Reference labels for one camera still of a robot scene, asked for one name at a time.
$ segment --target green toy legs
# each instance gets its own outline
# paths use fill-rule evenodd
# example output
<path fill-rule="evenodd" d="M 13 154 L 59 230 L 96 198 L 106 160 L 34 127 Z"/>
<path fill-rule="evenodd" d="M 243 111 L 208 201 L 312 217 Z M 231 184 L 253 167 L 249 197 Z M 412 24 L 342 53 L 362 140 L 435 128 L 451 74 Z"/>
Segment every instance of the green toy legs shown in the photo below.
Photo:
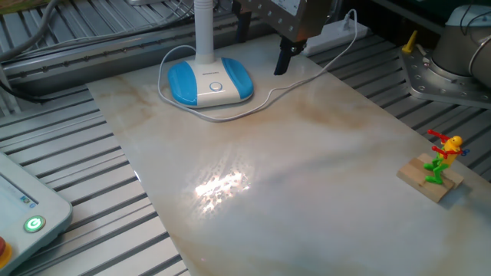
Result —
<path fill-rule="evenodd" d="M 442 164 L 443 158 L 438 158 L 438 156 L 431 161 L 431 164 L 425 163 L 423 167 L 428 170 L 433 170 L 435 173 L 435 176 L 427 176 L 425 179 L 428 182 L 435 183 L 435 184 L 442 184 L 443 180 L 440 177 L 441 172 L 448 168 L 448 164 Z"/>

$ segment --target control panel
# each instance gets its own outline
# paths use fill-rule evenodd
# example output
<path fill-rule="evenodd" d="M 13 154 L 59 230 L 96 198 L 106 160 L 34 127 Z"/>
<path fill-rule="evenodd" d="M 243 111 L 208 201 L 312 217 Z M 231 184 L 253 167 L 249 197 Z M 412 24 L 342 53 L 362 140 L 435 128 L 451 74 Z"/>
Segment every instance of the control panel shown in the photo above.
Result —
<path fill-rule="evenodd" d="M 71 212 L 69 202 L 0 153 L 0 276 L 53 241 Z"/>

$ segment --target wooden base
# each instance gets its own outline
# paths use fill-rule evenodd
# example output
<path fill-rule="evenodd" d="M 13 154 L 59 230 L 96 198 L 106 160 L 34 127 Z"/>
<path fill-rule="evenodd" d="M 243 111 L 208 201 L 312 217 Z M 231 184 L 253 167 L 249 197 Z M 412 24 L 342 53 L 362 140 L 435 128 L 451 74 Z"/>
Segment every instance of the wooden base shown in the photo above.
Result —
<path fill-rule="evenodd" d="M 463 177 L 451 169 L 445 169 L 441 176 L 443 184 L 427 182 L 425 176 L 433 176 L 433 172 L 423 168 L 424 163 L 431 163 L 433 158 L 426 153 L 417 159 L 412 159 L 408 164 L 397 172 L 397 177 L 420 191 L 427 198 L 439 202 L 451 189 L 458 187 Z"/>

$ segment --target red toy arm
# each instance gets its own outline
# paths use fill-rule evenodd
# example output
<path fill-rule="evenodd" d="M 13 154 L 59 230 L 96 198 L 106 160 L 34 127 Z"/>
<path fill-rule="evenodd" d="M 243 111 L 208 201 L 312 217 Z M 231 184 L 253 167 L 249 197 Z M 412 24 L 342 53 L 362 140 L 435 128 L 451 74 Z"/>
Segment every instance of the red toy arm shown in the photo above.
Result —
<path fill-rule="evenodd" d="M 434 135 L 434 136 L 440 138 L 442 140 L 442 143 L 445 143 L 448 139 L 450 139 L 450 137 L 445 136 L 445 135 L 443 135 L 441 133 L 438 133 L 438 132 L 436 132 L 434 130 L 428 130 L 428 134 Z"/>
<path fill-rule="evenodd" d="M 443 155 L 443 158 L 446 159 L 448 157 L 448 153 L 445 153 L 441 149 L 437 148 L 437 146 L 432 146 L 431 150 L 436 151 L 437 153 Z"/>

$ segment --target toy figure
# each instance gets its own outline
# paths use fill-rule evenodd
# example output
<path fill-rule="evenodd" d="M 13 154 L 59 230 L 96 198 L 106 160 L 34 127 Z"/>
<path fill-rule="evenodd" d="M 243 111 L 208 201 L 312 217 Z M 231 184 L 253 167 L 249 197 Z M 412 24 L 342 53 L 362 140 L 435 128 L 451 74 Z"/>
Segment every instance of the toy figure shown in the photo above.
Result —
<path fill-rule="evenodd" d="M 431 147 L 433 151 L 437 152 L 437 157 L 433 159 L 432 163 L 425 163 L 423 165 L 425 169 L 433 170 L 434 172 L 434 176 L 426 176 L 426 181 L 442 184 L 443 180 L 440 177 L 442 171 L 452 166 L 457 155 L 461 154 L 462 156 L 465 156 L 469 150 L 466 149 L 465 151 L 462 151 L 462 149 L 460 149 L 460 146 L 462 145 L 462 138 L 460 138 L 460 136 L 450 138 L 433 130 L 428 130 L 428 134 L 440 138 L 443 147 L 441 149 L 436 146 Z"/>

